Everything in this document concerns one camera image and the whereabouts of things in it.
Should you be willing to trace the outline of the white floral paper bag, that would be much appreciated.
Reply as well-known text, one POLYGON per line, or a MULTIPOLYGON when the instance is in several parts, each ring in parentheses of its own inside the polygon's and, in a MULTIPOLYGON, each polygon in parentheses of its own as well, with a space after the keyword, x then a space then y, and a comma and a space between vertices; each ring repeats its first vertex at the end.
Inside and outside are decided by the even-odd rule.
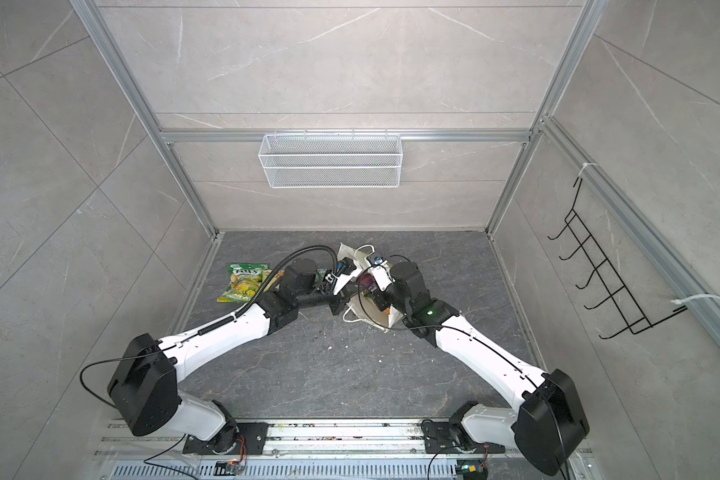
POLYGON ((344 319, 347 323, 364 322, 369 325, 380 328, 384 331, 390 330, 394 324, 402 318, 402 314, 391 307, 388 311, 379 311, 373 304, 370 293, 362 293, 359 289, 358 279, 368 272, 368 263, 366 257, 371 253, 378 253, 371 244, 362 245, 353 248, 345 244, 341 244, 338 250, 338 260, 344 257, 350 257, 357 261, 360 273, 355 280, 352 281, 356 287, 356 294, 351 298, 346 306, 344 315, 351 312, 355 318, 353 320, 344 319))

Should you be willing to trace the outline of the green Fox's candy bag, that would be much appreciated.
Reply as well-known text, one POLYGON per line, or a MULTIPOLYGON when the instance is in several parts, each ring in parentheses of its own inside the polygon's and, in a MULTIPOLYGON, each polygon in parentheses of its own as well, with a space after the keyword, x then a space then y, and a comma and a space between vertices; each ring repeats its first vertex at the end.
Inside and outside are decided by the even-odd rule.
POLYGON ((269 265, 266 263, 231 263, 228 266, 229 284, 217 302, 250 301, 270 272, 269 265))

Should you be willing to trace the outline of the purple snack packet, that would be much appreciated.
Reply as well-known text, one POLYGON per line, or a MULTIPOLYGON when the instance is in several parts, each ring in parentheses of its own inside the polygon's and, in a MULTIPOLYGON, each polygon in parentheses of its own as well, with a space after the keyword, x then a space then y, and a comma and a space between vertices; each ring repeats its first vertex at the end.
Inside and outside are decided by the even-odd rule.
POLYGON ((362 293, 373 293, 378 289, 375 278, 370 273, 365 273, 358 279, 359 289, 362 293))

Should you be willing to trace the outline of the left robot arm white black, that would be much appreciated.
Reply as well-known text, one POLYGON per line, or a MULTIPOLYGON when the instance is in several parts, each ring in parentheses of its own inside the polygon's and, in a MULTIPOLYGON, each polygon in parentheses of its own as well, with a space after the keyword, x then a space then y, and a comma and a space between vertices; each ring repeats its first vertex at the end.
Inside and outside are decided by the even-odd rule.
POLYGON ((273 267, 243 306, 200 327, 153 338, 132 339, 101 401, 116 409, 136 437, 161 429, 202 442, 215 454, 240 446, 237 422, 218 400, 180 390, 193 372, 233 349, 272 335, 298 318, 302 308, 323 306, 337 313, 347 302, 344 288, 361 269, 355 254, 339 255, 322 245, 303 247, 273 267), (319 272, 309 253, 320 250, 331 263, 319 272))

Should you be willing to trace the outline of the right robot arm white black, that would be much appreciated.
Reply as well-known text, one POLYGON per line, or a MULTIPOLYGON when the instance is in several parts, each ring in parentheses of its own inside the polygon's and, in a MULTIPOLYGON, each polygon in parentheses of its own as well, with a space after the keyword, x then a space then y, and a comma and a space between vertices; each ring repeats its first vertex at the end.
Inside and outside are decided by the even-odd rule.
POLYGON ((569 458, 590 427, 575 383, 565 372, 546 372, 483 335, 458 309, 430 295, 416 263, 391 264, 371 254, 357 268, 353 277, 363 316, 371 303, 365 295, 372 293, 384 309, 400 316, 394 329, 407 330, 452 355, 506 401, 504 408, 465 403, 450 418, 452 448, 514 448, 543 474, 571 478, 569 458))

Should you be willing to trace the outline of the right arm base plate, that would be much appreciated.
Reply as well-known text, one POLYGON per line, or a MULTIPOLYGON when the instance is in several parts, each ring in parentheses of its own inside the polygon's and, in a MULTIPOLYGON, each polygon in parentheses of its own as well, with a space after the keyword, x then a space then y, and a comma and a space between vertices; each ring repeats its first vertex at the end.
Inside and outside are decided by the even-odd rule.
POLYGON ((506 448, 494 443, 478 443, 457 423, 424 419, 419 424, 427 453, 503 454, 506 448))

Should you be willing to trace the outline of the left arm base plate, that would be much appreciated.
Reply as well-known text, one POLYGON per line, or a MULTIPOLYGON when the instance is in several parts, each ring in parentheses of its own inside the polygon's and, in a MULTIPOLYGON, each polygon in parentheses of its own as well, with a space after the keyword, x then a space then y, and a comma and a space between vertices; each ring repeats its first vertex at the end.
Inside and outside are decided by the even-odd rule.
POLYGON ((225 426, 211 440, 202 441, 190 436, 182 452, 198 455, 239 455, 242 448, 250 455, 261 455, 269 425, 265 422, 243 422, 225 426))

